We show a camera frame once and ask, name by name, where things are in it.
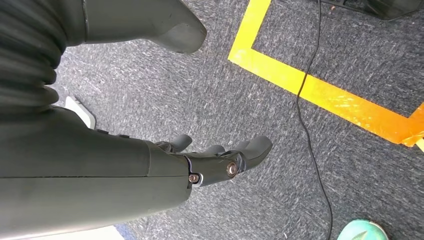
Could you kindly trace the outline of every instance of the white object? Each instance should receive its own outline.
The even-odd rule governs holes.
[[[27,240],[124,240],[114,226],[107,226],[87,231],[58,234],[53,236],[42,236],[27,238]]]
[[[65,108],[75,112],[85,125],[87,125],[87,128],[94,129],[96,126],[96,119],[94,116],[75,97],[66,97]]]

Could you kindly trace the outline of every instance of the black device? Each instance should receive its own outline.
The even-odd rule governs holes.
[[[423,0],[321,0],[381,20],[395,20],[417,11]]]

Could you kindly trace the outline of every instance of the joint bolt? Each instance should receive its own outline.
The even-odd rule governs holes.
[[[228,174],[228,177],[233,178],[237,174],[237,165],[235,162],[230,162],[228,166],[226,166],[226,173]]]

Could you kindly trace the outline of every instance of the black flexible bellows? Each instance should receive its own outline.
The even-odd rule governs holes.
[[[54,1],[0,1],[0,114],[40,112],[57,102],[54,69],[66,35]]]

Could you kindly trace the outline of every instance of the yellow floor tape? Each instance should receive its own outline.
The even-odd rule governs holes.
[[[297,94],[305,73],[252,49],[270,3],[250,0],[228,60]],[[424,102],[408,118],[312,75],[307,76],[300,96],[394,144],[424,145]]]

